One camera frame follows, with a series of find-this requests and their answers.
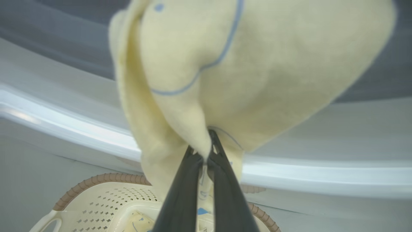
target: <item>washing machine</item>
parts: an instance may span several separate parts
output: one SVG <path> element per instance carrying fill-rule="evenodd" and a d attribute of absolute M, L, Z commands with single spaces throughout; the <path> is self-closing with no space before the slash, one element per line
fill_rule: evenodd
<path fill-rule="evenodd" d="M 108 23 L 128 0 L 0 0 L 3 132 L 139 174 Z M 284 232 L 412 231 L 412 2 L 372 66 L 314 116 L 245 154 L 241 183 Z"/>

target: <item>gray surface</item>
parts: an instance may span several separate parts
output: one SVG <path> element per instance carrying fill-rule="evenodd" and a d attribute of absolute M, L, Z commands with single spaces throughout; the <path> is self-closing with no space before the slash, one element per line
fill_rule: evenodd
<path fill-rule="evenodd" d="M 0 37 L 51 59 L 113 79 L 108 22 L 129 0 L 0 0 Z M 412 95 L 412 1 L 395 0 L 393 36 L 336 102 Z"/>
<path fill-rule="evenodd" d="M 110 172 L 116 171 L 55 156 L 1 136 L 1 231 L 29 231 L 71 187 L 91 176 Z"/>

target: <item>brown woven rim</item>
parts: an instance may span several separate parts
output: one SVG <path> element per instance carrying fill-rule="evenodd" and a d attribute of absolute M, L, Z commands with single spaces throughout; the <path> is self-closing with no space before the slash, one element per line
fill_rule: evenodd
<path fill-rule="evenodd" d="M 122 182 L 122 183 L 132 183 L 139 185 L 151 185 L 150 182 L 142 175 L 131 175 L 124 173 L 106 173 L 102 175 L 97 175 L 87 180 L 83 180 L 76 186 L 67 191 L 64 196 L 62 196 L 59 201 L 54 205 L 53 210 L 63 211 L 66 206 L 75 198 L 77 195 L 82 193 L 84 190 L 93 187 L 95 185 L 107 182 Z M 259 218 L 270 232 L 281 232 L 279 226 L 259 207 L 252 203 L 248 203 L 250 210 L 253 215 Z"/>

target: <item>garment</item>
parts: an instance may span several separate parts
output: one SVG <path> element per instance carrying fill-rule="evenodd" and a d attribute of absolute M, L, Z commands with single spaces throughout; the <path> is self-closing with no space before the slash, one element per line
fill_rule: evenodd
<path fill-rule="evenodd" d="M 120 98 L 142 168 L 164 199 L 184 152 L 216 130 L 241 175 L 243 152 L 348 88 L 389 39 L 390 0 L 132 1 L 110 23 Z M 199 204 L 212 211 L 206 177 Z"/>

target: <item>laundry basket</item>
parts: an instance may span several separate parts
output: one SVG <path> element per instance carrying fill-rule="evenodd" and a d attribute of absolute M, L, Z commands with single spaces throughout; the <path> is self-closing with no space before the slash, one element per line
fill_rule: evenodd
<path fill-rule="evenodd" d="M 53 232 L 122 232 L 122 218 L 128 211 L 137 210 L 155 220 L 161 206 L 144 176 L 102 174 L 84 180 L 66 192 L 30 232 L 41 232 L 54 221 Z M 261 232 L 281 232 L 264 211 L 251 203 L 249 208 Z M 212 215 L 199 218 L 205 231 L 213 231 Z"/>

